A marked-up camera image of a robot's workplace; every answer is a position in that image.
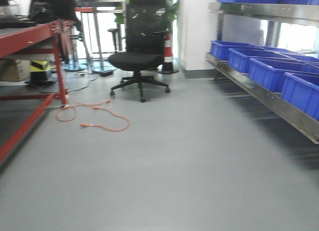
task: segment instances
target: chair base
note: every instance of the chair base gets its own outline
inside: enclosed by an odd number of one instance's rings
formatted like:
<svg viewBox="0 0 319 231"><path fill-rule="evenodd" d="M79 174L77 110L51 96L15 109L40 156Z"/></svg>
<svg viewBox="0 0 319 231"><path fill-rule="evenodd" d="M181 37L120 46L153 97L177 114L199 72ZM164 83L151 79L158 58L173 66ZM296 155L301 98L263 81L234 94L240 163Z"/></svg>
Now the chair base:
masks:
<svg viewBox="0 0 319 231"><path fill-rule="evenodd" d="M120 84L118 84L116 86L113 86L111 88L110 95L111 96L115 95L115 93L114 93L115 89L118 89L118 88L121 88L121 87L125 87L125 86L131 85L131 84L135 84L135 83L138 84L138 87L140 89L140 101L141 102L145 102L142 83L165 86L166 87L165 92L166 93L170 93L170 89L168 87L168 84L160 82L160 81L157 81L157 80L154 80L154 76L150 76L150 75L142 76L139 71L138 72L134 71L134 74L133 74L132 77L123 77L121 79L121 83Z"/></svg>

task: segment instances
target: green plant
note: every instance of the green plant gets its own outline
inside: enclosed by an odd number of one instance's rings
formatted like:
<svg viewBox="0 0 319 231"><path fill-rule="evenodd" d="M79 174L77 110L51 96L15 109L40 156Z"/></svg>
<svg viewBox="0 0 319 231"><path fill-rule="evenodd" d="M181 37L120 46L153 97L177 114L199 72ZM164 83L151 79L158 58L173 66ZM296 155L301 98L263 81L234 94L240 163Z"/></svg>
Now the green plant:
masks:
<svg viewBox="0 0 319 231"><path fill-rule="evenodd" d="M173 2L173 0L166 0L168 9L167 9L167 28L171 31L172 25L171 23L177 19L177 12L179 9L179 0ZM123 9L122 6L116 7L116 9ZM124 17L122 13L114 13L115 19L114 22L118 24L124 24Z"/></svg>

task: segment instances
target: stainless steel shelf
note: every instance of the stainless steel shelf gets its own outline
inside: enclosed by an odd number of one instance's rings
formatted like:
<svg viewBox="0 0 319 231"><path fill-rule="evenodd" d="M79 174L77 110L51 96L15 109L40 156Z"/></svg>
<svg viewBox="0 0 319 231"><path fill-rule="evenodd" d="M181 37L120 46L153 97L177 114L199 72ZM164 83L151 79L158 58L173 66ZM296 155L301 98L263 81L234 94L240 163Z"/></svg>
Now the stainless steel shelf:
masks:
<svg viewBox="0 0 319 231"><path fill-rule="evenodd" d="M280 95L265 89L248 78L245 74L231 68L225 62L220 61L210 53L206 54L206 59L219 72L227 76L248 93L252 94L256 99L293 125L315 144L319 144L319 121L281 99Z"/></svg>
<svg viewBox="0 0 319 231"><path fill-rule="evenodd" d="M319 5L211 2L208 8L212 13L217 14L239 15L319 27Z"/></svg>

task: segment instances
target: baseboard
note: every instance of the baseboard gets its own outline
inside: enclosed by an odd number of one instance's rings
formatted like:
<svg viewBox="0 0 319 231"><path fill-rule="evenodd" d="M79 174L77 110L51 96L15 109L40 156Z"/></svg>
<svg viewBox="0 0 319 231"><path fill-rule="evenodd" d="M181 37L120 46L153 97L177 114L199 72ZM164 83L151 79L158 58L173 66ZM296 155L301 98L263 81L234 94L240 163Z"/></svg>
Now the baseboard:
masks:
<svg viewBox="0 0 319 231"><path fill-rule="evenodd" d="M215 74L215 69L185 70L185 68L179 63L178 59L175 59L174 63L186 79L213 78Z"/></svg>

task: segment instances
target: red table frame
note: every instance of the red table frame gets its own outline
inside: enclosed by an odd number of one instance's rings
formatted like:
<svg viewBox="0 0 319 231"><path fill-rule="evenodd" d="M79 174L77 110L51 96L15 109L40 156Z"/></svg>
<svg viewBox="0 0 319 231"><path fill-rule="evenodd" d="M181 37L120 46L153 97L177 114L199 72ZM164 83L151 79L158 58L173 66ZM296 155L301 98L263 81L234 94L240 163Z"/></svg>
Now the red table frame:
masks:
<svg viewBox="0 0 319 231"><path fill-rule="evenodd" d="M0 36L0 58L11 54L53 54L56 65L56 73L59 83L59 92L39 95L20 96L0 96L2 100L22 100L22 99L44 99L34 112L24 121L24 123L13 133L13 135L0 147L0 165L8 158L13 149L31 129L37 119L50 105L53 99L60 98L62 105L67 104L66 89L64 88L63 74L61 71L60 48L62 46L64 54L71 54L70 31L73 27L71 21L54 21L40 24L34 27L16 29L10 34ZM30 46L41 41L50 39L52 48L32 49Z"/></svg>

